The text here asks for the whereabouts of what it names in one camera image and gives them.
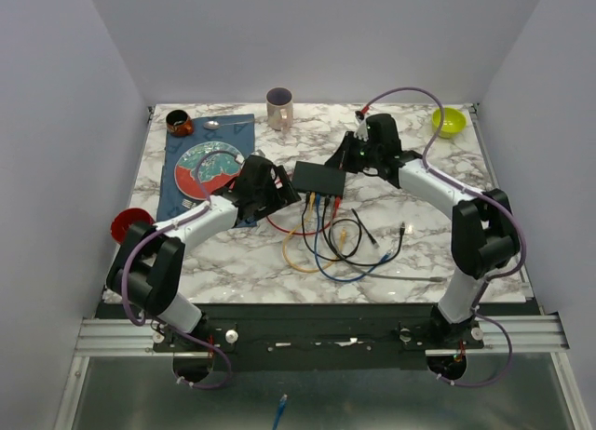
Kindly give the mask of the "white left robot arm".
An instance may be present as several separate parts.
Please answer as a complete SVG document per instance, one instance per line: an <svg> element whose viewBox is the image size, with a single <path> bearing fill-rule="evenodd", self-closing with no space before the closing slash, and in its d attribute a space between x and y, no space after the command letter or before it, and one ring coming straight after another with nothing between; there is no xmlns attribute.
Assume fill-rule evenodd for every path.
<svg viewBox="0 0 596 430"><path fill-rule="evenodd" d="M175 341L187 351L205 343L207 330L200 323L203 312L179 292L185 253L301 199L286 169L259 155L249 155L236 177L204 194L197 207L170 220L133 223L106 278L133 325L142 326L148 317L159 320L175 329Z"/></svg>

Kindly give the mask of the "black network switch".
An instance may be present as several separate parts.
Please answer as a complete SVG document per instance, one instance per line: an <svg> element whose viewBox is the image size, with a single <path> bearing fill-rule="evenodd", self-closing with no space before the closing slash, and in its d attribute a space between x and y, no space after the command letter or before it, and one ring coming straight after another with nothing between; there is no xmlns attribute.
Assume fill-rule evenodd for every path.
<svg viewBox="0 0 596 430"><path fill-rule="evenodd" d="M338 168L297 161L291 183L299 193L342 197L345 190L345 173Z"/></svg>

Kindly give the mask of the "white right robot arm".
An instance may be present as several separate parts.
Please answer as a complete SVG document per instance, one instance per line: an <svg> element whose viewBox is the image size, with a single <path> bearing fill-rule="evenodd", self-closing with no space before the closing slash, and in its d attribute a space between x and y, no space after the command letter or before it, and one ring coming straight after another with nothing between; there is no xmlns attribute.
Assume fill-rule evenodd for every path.
<svg viewBox="0 0 596 430"><path fill-rule="evenodd" d="M371 169L451 221L454 274L437 304L441 317L428 325L429 339L450 347L462 337L460 323L473 316L490 281L501 276L498 271L515 256L525 258L521 227L503 191L478 191L431 167L426 153L403 149L390 114L357 112L357 119L358 128L345 134L326 165L353 174Z"/></svg>

